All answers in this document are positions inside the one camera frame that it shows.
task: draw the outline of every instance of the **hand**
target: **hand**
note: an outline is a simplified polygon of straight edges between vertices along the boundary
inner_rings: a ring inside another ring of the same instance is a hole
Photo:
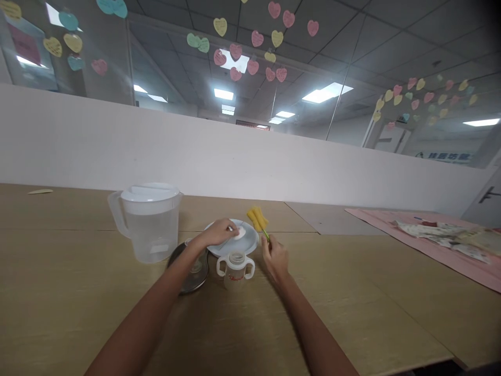
[[[209,245],[218,245],[229,238],[238,235],[238,227],[227,218],[218,219],[207,230],[199,234],[194,240],[205,248]]]
[[[261,237],[263,259],[275,283],[280,283],[289,274],[289,252],[280,244],[273,235],[270,235],[270,243],[264,236]]]

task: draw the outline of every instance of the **yellow sponge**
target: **yellow sponge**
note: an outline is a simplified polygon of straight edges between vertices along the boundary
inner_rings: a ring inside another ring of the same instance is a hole
[[[268,220],[263,216],[260,207],[253,206],[252,209],[247,212],[247,217],[252,221],[257,232],[265,230],[266,226],[268,226]]]

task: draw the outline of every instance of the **white plate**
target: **white plate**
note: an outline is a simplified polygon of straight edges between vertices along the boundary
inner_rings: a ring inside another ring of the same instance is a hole
[[[243,251],[246,255],[248,255],[256,249],[257,244],[259,243],[259,235],[254,227],[239,219],[231,219],[231,221],[233,221],[237,227],[242,226],[245,229],[245,235],[238,240],[230,238],[222,244],[208,246],[207,249],[214,256],[226,256],[231,251]]]

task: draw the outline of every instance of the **pink mat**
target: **pink mat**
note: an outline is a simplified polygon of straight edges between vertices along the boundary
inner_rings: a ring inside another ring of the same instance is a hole
[[[490,255],[491,264],[470,258],[460,252],[442,247],[428,239],[415,238],[401,231],[392,222],[398,220],[406,224],[420,225],[419,217],[430,222],[443,222],[467,228],[477,225],[437,213],[411,213],[405,211],[382,211],[345,209],[348,213],[367,222],[368,224],[384,231],[402,243],[423,252],[434,260],[447,265],[451,269],[473,279],[479,284],[501,292],[501,258]]]

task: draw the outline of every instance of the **pitcher lid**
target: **pitcher lid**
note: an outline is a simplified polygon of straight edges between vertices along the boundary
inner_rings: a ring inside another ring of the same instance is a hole
[[[121,197],[132,202],[156,202],[173,198],[179,194],[179,189],[171,184],[145,183],[130,186],[122,192]]]

